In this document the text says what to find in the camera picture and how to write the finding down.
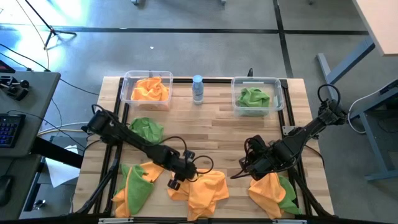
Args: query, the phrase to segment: orange cloth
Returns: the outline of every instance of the orange cloth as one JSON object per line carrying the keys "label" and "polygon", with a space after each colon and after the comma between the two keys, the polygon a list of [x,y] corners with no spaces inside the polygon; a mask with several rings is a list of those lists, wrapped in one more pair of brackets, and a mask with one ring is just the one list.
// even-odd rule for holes
{"label": "orange cloth", "polygon": [[265,175],[261,180],[250,182],[249,196],[262,209],[270,219],[281,218],[283,210],[278,206],[286,195],[285,189],[279,183],[277,173]]}
{"label": "orange cloth", "polygon": [[[155,165],[153,162],[146,162],[144,164],[140,165],[144,170],[145,173],[142,175],[142,179],[144,179],[147,182],[150,182],[151,185],[152,183],[155,182],[155,180],[159,177],[159,175],[163,172],[163,168],[161,168],[158,165]],[[132,174],[132,167],[129,168],[127,177],[126,177],[126,186],[125,188],[121,189],[113,198],[112,201],[116,203],[116,209],[115,209],[115,217],[116,218],[127,218],[131,216],[131,210],[130,210],[130,203],[135,203],[137,204],[136,201],[134,201],[134,197],[131,194],[137,193],[139,194],[139,191],[135,191],[135,189],[130,189],[129,190],[129,183],[130,183],[130,177]]]}
{"label": "orange cloth", "polygon": [[188,221],[209,217],[214,214],[216,201],[229,197],[224,173],[213,170],[199,174],[195,182],[185,180],[178,191],[167,189],[167,192],[172,200],[188,201]]}
{"label": "orange cloth", "polygon": [[132,91],[132,100],[165,101],[169,98],[169,88],[162,84],[160,77],[138,80]]}

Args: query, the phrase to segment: concrete floor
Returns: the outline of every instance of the concrete floor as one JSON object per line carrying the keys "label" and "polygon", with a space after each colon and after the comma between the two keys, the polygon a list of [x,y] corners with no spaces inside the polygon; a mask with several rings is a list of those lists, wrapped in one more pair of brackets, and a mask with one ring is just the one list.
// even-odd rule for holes
{"label": "concrete floor", "polygon": [[[0,22],[28,24],[17,5],[10,2],[13,1],[0,3],[4,9]],[[279,0],[284,29],[366,30],[351,1],[316,0],[313,6],[306,2]],[[217,0],[147,0],[145,6],[138,8],[129,0],[75,0],[68,4],[53,0],[37,4],[39,8],[47,9],[42,16],[48,22],[61,26],[277,28],[272,0],[228,0],[225,7]],[[17,28],[18,31],[0,29],[0,42],[46,66],[45,52],[33,28]],[[60,72],[64,80],[93,92],[99,92],[104,76],[123,76],[128,70],[168,70],[175,76],[233,77],[246,75],[252,67],[255,76],[286,77],[278,34],[80,32],[73,39],[69,35],[60,37],[62,40],[54,37],[50,41],[50,46],[55,46],[49,50],[50,69]],[[313,115],[319,107],[316,90],[324,84],[316,54],[325,53],[330,67],[334,67],[363,38],[362,35],[286,35],[293,76],[304,78]],[[11,55],[4,49],[1,52]],[[20,57],[12,57],[40,70]],[[343,107],[348,109],[355,99],[397,78],[397,69],[398,58],[381,58],[377,50],[371,52],[336,84],[343,97]],[[91,118],[90,105],[97,97],[60,83],[54,100],[64,123],[72,123]],[[46,119],[59,124],[54,105],[50,105]],[[366,136],[356,134],[348,125],[330,127],[322,132],[319,144],[335,213],[343,218],[396,223],[398,179],[365,181],[364,175],[377,172]]]}

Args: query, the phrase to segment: bottle cap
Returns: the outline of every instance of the bottle cap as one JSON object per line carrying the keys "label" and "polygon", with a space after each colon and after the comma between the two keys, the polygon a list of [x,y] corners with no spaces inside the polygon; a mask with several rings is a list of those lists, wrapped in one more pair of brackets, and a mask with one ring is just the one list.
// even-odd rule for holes
{"label": "bottle cap", "polygon": [[193,76],[192,80],[195,83],[199,83],[203,80],[203,78],[201,77],[201,75],[195,75],[195,76]]}

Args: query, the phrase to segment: white paper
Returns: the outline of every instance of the white paper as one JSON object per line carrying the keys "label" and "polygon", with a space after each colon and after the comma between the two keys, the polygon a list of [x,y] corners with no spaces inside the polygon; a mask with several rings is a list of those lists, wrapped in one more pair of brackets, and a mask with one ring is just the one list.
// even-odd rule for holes
{"label": "white paper", "polygon": [[[78,154],[77,145],[68,146],[65,149]],[[48,158],[45,158],[45,161],[47,163],[47,167],[49,168],[51,183],[53,187],[58,187],[66,181],[72,180],[79,176],[80,169],[76,167],[72,167],[70,165],[66,165],[62,162]]]}

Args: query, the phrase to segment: plastic bottle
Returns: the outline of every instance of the plastic bottle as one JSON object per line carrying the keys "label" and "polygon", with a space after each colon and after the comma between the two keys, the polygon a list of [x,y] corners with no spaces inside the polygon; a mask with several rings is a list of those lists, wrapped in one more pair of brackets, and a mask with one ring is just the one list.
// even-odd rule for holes
{"label": "plastic bottle", "polygon": [[202,82],[203,78],[201,77],[201,75],[195,75],[192,80],[193,103],[196,105],[200,105],[203,102],[203,90],[205,88]]}

